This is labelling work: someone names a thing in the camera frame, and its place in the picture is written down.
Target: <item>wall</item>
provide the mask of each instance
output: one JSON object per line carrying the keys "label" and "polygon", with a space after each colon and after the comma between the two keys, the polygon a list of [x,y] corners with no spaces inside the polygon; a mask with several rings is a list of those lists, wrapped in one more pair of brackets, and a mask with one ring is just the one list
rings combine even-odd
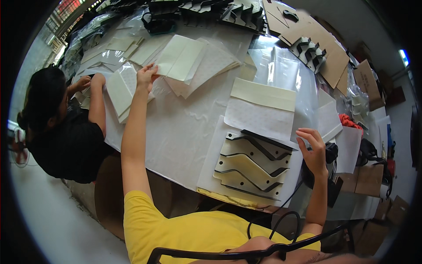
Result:
{"label": "wall", "polygon": [[412,168],[412,156],[410,154],[410,122],[412,106],[415,99],[411,90],[408,76],[403,76],[394,82],[394,87],[401,86],[406,101],[386,109],[391,119],[391,137],[396,141],[394,160],[396,161],[397,179],[393,181],[391,197],[399,195],[410,203],[416,182],[416,170]]}
{"label": "wall", "polygon": [[60,179],[31,156],[23,169],[11,163],[12,183],[28,229],[51,263],[129,263],[125,244],[92,219]]}
{"label": "wall", "polygon": [[42,69],[53,51],[38,35],[34,39],[16,78],[10,101],[9,120],[16,121],[17,114],[22,111],[26,91],[31,76]]}
{"label": "wall", "polygon": [[360,41],[371,50],[376,70],[385,70],[389,75],[404,68],[398,48],[363,0],[286,0],[293,8],[307,10],[330,23],[344,38],[353,51]]}

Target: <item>red cloth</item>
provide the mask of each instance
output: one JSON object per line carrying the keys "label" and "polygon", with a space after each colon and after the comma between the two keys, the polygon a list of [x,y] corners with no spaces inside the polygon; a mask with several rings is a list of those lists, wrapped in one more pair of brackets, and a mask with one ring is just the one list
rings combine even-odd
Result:
{"label": "red cloth", "polygon": [[357,129],[362,130],[362,136],[363,136],[363,128],[360,125],[356,124],[355,122],[351,121],[348,115],[339,114],[338,117],[340,118],[341,124],[343,126],[348,126],[351,128],[357,128]]}

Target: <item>stack of foam sheets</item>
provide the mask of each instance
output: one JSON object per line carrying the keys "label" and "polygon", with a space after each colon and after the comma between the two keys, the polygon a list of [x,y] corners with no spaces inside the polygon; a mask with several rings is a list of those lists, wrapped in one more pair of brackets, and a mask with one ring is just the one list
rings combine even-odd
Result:
{"label": "stack of foam sheets", "polygon": [[207,80],[240,62],[211,40],[174,35],[156,64],[158,74],[164,76],[174,93],[186,99]]}
{"label": "stack of foam sheets", "polygon": [[[126,123],[136,90],[136,70],[130,63],[125,63],[110,76],[106,87],[119,123]],[[149,93],[148,102],[153,98],[155,98],[154,95]]]}

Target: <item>hair bun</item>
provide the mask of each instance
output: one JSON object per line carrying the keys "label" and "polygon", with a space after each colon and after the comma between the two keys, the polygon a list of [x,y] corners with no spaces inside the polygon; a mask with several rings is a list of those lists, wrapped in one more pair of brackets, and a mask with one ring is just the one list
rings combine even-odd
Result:
{"label": "hair bun", "polygon": [[19,125],[20,128],[22,128],[25,131],[28,130],[28,119],[26,118],[26,116],[24,116],[22,114],[22,112],[19,112],[18,113],[18,116],[16,117],[16,120],[17,120],[18,125]]}

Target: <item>black cable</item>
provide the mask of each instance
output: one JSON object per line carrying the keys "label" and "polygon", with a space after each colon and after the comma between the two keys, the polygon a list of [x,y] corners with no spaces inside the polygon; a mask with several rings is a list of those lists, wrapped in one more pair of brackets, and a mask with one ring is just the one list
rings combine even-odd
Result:
{"label": "black cable", "polygon": [[283,206],[293,197],[293,195],[298,191],[298,189],[299,189],[299,187],[302,185],[302,183],[303,183],[303,180],[301,180],[300,181],[300,183],[299,183],[299,185],[296,187],[296,189],[293,191],[293,193],[292,193],[292,195],[284,202],[284,204],[282,205],[282,206],[280,206],[277,210],[275,210],[274,212],[272,212],[271,214],[269,214],[269,215],[264,215],[264,216],[260,216],[260,217],[257,217],[257,218],[255,218],[255,219],[253,219],[252,221],[250,221],[249,222],[249,225],[248,225],[248,230],[247,230],[247,232],[248,232],[248,239],[251,239],[251,225],[253,224],[253,222],[255,222],[256,220],[259,220],[259,219],[262,219],[262,218],[265,218],[265,217],[268,217],[268,216],[272,216],[273,214],[275,214],[276,212],[278,212],[281,208],[283,208]]}
{"label": "black cable", "polygon": [[296,225],[296,232],[295,232],[295,238],[293,239],[293,243],[296,242],[296,239],[299,237],[299,231],[300,231],[300,215],[295,211],[290,211],[285,213],[283,216],[280,217],[280,219],[277,221],[276,225],[273,228],[273,231],[271,232],[271,235],[268,237],[270,240],[273,238],[274,233],[276,232],[277,227],[279,226],[280,222],[288,215],[294,214],[296,216],[297,225]]}
{"label": "black cable", "polygon": [[333,171],[331,172],[330,180],[333,180],[334,174],[337,171],[337,158],[334,160]]}

